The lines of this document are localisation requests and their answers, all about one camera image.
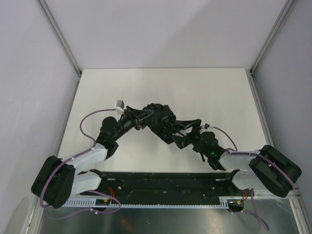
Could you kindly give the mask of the black folding umbrella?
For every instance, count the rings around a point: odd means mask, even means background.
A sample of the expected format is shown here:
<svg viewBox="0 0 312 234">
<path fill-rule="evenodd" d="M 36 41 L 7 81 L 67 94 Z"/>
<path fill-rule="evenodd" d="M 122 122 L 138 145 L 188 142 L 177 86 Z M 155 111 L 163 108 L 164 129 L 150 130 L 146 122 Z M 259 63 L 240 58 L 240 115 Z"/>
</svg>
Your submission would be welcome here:
<svg viewBox="0 0 312 234">
<path fill-rule="evenodd" d="M 143 108 L 143 110 L 153 110 L 154 114 L 145 121 L 146 126 L 167 144 L 173 143 L 172 135 L 176 134 L 174 129 L 176 119 L 168 105 L 152 103 Z"/>
</svg>

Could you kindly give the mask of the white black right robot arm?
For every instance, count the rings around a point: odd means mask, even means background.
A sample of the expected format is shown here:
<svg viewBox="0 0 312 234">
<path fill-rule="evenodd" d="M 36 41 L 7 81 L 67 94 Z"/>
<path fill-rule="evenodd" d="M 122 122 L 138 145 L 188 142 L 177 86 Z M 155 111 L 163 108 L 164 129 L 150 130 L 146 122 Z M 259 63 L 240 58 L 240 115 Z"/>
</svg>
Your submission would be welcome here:
<svg viewBox="0 0 312 234">
<path fill-rule="evenodd" d="M 230 180 L 240 190 L 268 190 L 278 197 L 286 197 L 296 189 L 302 170 L 271 145 L 259 150 L 239 151 L 219 145 L 209 124 L 200 119 L 179 121 L 173 125 L 172 140 L 178 148 L 192 145 L 204 162 L 214 170 L 231 171 Z"/>
</svg>

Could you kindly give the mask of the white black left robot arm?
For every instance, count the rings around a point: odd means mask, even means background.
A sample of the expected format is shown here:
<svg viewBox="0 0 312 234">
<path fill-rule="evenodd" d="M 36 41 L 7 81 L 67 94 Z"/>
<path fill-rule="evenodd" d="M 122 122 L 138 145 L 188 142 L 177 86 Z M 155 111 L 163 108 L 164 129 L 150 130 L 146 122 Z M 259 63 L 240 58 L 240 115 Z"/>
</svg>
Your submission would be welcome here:
<svg viewBox="0 0 312 234">
<path fill-rule="evenodd" d="M 129 106 L 116 107 L 120 119 L 108 116 L 101 123 L 99 135 L 92 137 L 85 131 L 81 133 L 92 141 L 91 147 L 65 159 L 48 157 L 40 169 L 31 192 L 39 198 L 41 207 L 57 209 L 69 198 L 87 193 L 100 194 L 106 179 L 105 173 L 90 166 L 108 160 L 117 150 L 117 141 L 131 129 L 141 130 L 148 126 L 155 110 L 147 106 L 142 110 Z"/>
</svg>

